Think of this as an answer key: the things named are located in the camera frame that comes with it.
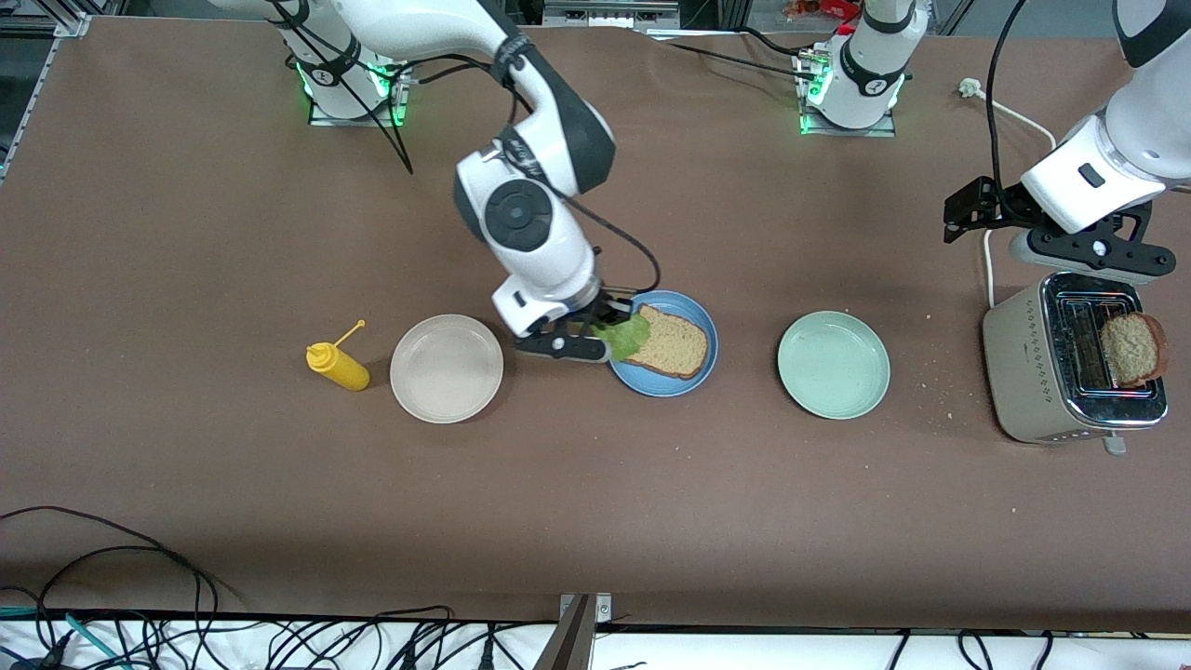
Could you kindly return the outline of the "green lettuce leaf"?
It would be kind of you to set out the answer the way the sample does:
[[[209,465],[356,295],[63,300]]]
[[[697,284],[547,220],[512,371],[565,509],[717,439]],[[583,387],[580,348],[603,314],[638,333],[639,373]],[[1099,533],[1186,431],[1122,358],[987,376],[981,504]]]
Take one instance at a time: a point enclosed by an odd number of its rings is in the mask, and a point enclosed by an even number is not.
[[[637,355],[649,339],[650,323],[637,313],[626,323],[622,323],[621,338],[596,338],[607,344],[609,361],[625,361]]]

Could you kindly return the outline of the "square brown bread slice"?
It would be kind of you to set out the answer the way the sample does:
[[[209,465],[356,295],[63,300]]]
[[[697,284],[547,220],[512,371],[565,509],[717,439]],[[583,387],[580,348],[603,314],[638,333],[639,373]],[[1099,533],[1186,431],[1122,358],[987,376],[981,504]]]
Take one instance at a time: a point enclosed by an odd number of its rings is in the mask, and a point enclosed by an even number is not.
[[[640,346],[626,356],[626,364],[681,381],[696,378],[707,367],[711,339],[698,324],[647,303],[635,317],[640,317],[638,323],[646,324],[648,331],[638,336]]]

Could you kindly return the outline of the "blue round plate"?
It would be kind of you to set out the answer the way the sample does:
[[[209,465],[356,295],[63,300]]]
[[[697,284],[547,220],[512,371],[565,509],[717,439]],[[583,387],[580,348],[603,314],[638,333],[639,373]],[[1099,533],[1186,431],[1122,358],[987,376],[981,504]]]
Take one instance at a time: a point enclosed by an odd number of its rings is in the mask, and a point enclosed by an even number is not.
[[[692,378],[665,376],[662,372],[655,372],[655,370],[634,365],[630,362],[609,362],[609,368],[621,378],[622,384],[647,397],[679,397],[706,382],[717,364],[721,344],[717,327],[707,311],[703,309],[696,300],[679,292],[644,292],[632,298],[631,303],[634,313],[638,313],[642,306],[650,306],[650,308],[662,311],[671,317],[681,317],[686,321],[693,323],[693,326],[700,328],[703,336],[706,336],[709,351],[701,368]]]

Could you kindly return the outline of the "beige round plate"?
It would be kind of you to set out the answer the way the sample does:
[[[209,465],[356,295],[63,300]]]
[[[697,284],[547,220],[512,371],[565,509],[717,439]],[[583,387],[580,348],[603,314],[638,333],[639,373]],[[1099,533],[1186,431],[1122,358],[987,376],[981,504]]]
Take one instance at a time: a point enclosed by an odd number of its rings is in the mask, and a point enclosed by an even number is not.
[[[501,343],[472,317],[426,318],[406,331],[389,361],[395,403],[422,422],[463,422],[501,390]]]

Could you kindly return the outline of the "green round plate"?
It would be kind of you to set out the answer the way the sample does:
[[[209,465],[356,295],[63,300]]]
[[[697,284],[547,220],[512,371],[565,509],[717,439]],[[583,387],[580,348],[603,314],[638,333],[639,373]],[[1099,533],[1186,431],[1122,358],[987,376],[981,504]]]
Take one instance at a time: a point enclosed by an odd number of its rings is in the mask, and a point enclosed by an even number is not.
[[[838,311],[796,319],[779,340],[777,372],[804,411],[837,421],[868,414],[890,387],[883,340],[868,324]]]

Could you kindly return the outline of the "beige chrome toaster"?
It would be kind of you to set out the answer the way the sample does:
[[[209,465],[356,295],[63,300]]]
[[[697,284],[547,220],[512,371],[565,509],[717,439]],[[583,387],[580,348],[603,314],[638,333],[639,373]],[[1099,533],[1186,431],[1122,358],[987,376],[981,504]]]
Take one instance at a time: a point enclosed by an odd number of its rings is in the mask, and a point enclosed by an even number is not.
[[[1055,447],[1099,440],[1124,453],[1131,430],[1156,427],[1170,403],[1162,376],[1120,389],[1099,342],[1106,319],[1145,313],[1136,288],[1081,273],[1053,273],[989,309],[985,367],[1000,428]]]

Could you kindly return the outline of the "rounded brown bread slice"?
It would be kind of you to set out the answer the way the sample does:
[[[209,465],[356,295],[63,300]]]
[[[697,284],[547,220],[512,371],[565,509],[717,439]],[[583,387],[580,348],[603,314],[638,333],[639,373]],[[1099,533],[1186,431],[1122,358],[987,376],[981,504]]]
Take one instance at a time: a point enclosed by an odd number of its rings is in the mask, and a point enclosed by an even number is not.
[[[1106,319],[1099,342],[1114,386],[1120,389],[1156,381],[1167,368],[1170,346],[1161,323],[1140,311]]]

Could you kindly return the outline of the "red package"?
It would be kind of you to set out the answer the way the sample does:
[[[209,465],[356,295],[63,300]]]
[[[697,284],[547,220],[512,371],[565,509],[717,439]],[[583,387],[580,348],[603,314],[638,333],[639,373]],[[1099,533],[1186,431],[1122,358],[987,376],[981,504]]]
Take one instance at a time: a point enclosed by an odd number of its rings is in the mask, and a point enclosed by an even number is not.
[[[852,21],[863,8],[863,0],[787,0],[782,15],[790,19],[811,15],[829,17],[837,21]]]

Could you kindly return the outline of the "yellow mustard squeeze bottle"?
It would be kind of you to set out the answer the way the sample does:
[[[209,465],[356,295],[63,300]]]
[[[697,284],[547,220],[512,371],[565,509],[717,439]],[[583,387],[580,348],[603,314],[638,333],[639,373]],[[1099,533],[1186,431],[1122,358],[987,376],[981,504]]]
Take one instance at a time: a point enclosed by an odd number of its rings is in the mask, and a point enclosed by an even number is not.
[[[335,384],[344,387],[345,390],[363,392],[372,382],[369,369],[347,355],[343,351],[343,344],[366,324],[364,319],[360,319],[338,340],[316,342],[307,346],[305,361],[308,369],[335,382]]]

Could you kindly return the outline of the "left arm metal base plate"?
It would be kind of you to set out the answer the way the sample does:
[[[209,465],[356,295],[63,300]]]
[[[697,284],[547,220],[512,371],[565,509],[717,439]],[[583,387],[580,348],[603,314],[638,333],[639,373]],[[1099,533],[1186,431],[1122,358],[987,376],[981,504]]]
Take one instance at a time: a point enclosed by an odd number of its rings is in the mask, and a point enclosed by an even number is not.
[[[885,139],[896,136],[896,123],[893,119],[893,107],[898,101],[897,92],[902,84],[894,87],[893,98],[890,98],[888,106],[884,114],[871,127],[849,129],[838,126],[828,119],[817,102],[823,98],[823,93],[834,81],[833,68],[829,64],[829,54],[821,50],[825,43],[816,43],[813,46],[803,46],[796,56],[791,57],[791,63],[797,74],[810,74],[809,79],[800,79],[796,82],[796,93],[799,98],[799,124],[800,132],[829,134],[838,137],[869,137],[869,139]]]

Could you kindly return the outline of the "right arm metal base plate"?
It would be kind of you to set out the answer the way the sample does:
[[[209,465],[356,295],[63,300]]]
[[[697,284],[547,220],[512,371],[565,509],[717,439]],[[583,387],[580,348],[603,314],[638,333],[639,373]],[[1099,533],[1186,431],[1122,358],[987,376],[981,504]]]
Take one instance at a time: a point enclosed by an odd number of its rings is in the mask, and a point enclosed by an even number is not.
[[[303,93],[308,100],[308,124],[320,127],[399,127],[409,106],[412,77],[400,74],[400,60],[361,46],[356,38],[341,54],[320,46],[319,57],[307,46],[298,56]]]

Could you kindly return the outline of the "metal table edge bracket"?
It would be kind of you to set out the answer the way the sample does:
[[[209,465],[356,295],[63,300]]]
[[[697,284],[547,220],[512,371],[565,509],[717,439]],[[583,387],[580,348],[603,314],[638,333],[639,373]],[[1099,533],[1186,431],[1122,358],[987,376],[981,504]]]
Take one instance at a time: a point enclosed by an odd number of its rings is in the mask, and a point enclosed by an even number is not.
[[[534,670],[590,670],[596,628],[609,624],[609,593],[563,594],[560,620],[534,665]]]

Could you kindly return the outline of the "aluminium frame profile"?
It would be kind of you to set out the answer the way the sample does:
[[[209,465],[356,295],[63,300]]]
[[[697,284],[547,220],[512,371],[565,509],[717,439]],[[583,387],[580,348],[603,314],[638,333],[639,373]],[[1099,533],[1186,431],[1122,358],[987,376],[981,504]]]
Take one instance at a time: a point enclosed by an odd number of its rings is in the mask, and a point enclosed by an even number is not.
[[[85,37],[93,17],[76,11],[66,21],[50,14],[10,14],[0,17],[0,60],[15,52],[14,43],[30,42],[21,52],[35,60],[23,60],[8,67],[0,62],[0,184],[10,177],[15,157],[33,123],[35,106],[46,93],[48,74],[66,42]]]

